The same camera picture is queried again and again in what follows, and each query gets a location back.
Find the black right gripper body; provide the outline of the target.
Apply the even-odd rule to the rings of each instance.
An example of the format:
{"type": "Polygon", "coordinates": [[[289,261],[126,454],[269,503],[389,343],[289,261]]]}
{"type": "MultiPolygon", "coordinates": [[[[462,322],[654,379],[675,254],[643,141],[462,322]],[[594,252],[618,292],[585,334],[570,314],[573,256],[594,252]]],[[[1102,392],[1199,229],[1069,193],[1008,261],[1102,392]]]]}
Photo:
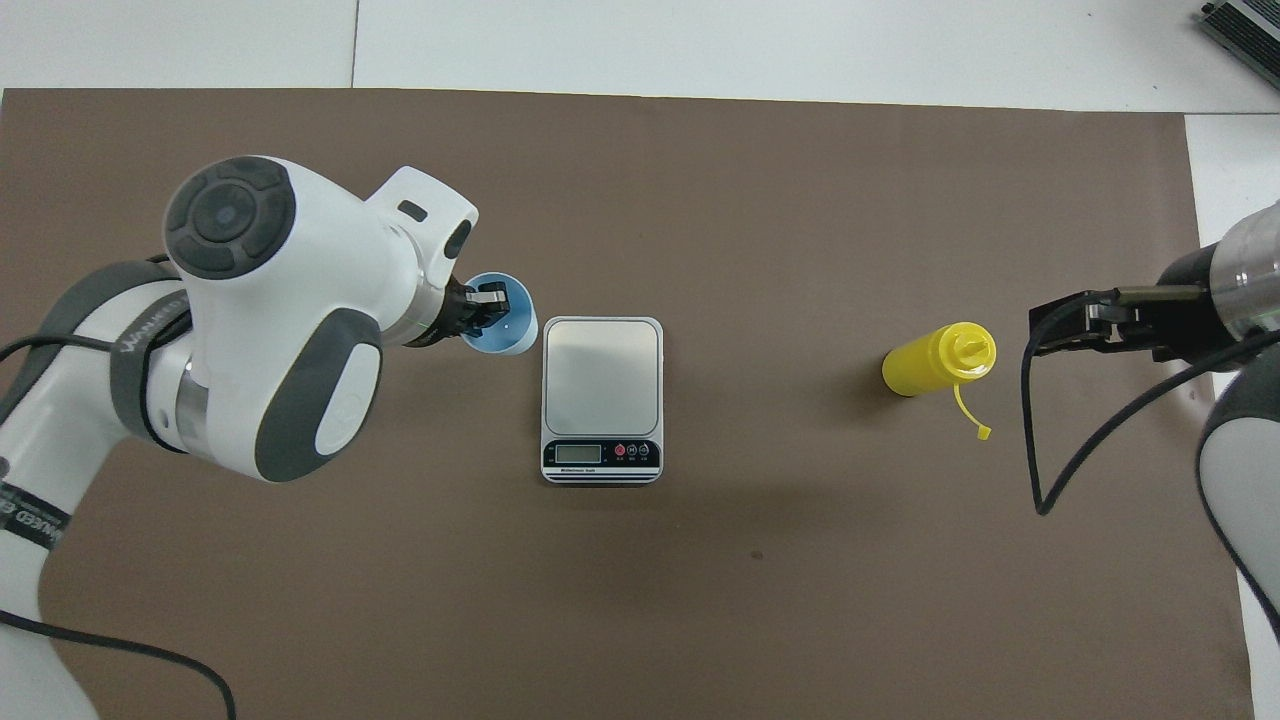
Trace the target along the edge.
{"type": "Polygon", "coordinates": [[[1210,274],[1215,245],[1179,258],[1157,279],[1160,286],[1196,284],[1203,293],[1194,301],[1160,304],[1151,311],[1158,340],[1151,351],[1156,363],[1174,360],[1199,363],[1207,356],[1234,346],[1238,338],[1224,325],[1210,293],[1210,274]]]}

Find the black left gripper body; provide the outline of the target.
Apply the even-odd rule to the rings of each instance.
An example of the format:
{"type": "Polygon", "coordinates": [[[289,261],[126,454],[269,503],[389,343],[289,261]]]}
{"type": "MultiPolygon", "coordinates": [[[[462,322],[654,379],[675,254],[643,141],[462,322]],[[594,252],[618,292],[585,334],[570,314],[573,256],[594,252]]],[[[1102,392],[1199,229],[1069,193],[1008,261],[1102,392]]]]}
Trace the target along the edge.
{"type": "Polygon", "coordinates": [[[430,324],[415,331],[406,346],[431,346],[462,333],[468,316],[467,284],[448,284],[439,311],[430,324]]]}

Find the light blue plastic cup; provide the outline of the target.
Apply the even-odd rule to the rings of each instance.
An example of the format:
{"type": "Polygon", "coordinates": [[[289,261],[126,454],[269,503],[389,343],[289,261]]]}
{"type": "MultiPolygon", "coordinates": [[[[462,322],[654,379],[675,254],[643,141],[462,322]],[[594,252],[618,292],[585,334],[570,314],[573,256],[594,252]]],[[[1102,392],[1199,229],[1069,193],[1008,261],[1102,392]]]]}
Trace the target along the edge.
{"type": "Polygon", "coordinates": [[[506,292],[506,310],[488,313],[492,322],[480,327],[476,315],[462,338],[467,346],[490,355],[518,355],[532,347],[538,338],[539,322],[532,296],[520,279],[500,272],[474,275],[465,283],[472,292],[502,290],[506,292]]]}

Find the yellow squeeze bottle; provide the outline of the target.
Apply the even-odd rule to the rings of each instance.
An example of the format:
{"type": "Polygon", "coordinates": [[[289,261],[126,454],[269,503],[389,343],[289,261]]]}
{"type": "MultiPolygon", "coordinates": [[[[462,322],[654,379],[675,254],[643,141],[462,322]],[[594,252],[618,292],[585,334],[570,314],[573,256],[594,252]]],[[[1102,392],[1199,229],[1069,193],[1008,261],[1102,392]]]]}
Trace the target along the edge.
{"type": "Polygon", "coordinates": [[[948,391],[975,427],[975,437],[987,441],[992,429],[966,406],[963,387],[986,378],[997,359],[998,346],[988,329],[974,322],[955,322],[890,350],[879,373],[884,386],[900,397],[948,391]]]}

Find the silver digital kitchen scale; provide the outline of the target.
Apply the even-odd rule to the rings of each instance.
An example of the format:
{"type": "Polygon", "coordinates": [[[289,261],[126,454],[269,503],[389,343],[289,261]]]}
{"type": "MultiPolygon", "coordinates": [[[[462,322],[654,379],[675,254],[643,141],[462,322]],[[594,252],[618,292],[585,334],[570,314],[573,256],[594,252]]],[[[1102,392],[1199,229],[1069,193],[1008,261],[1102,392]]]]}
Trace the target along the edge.
{"type": "Polygon", "coordinates": [[[541,352],[540,471],[641,487],[663,473],[664,331],[650,316],[554,316],[541,352]]]}

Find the grey ribbed metal device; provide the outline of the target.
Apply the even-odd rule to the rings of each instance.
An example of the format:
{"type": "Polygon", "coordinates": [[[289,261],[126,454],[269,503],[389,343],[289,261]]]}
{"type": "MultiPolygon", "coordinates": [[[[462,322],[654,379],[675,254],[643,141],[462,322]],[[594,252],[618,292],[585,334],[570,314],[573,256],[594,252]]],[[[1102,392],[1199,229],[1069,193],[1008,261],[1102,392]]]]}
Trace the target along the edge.
{"type": "Polygon", "coordinates": [[[1280,74],[1280,0],[1208,0],[1202,29],[1236,56],[1280,74]]]}

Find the brown paper table mat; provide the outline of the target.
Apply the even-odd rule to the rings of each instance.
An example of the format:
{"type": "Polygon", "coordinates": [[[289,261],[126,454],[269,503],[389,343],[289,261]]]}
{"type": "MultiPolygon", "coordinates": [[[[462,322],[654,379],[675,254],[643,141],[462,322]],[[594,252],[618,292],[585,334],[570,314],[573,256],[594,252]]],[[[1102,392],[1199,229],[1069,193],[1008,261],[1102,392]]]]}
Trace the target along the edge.
{"type": "Polygon", "coordinates": [[[402,91],[17,91],[0,342],[163,249],[180,182],[411,165],[477,206],[460,278],[541,319],[664,329],[640,488],[538,466],[541,359],[390,348],[364,432],[270,486],[129,439],[40,588],[51,623],[200,659],[242,720],[1251,720],[1236,574],[1193,461],[1197,380],[1053,511],[1027,478],[1027,311],[1199,245],[1178,114],[402,91]],[[955,322],[995,369],[905,398],[955,322]]]}

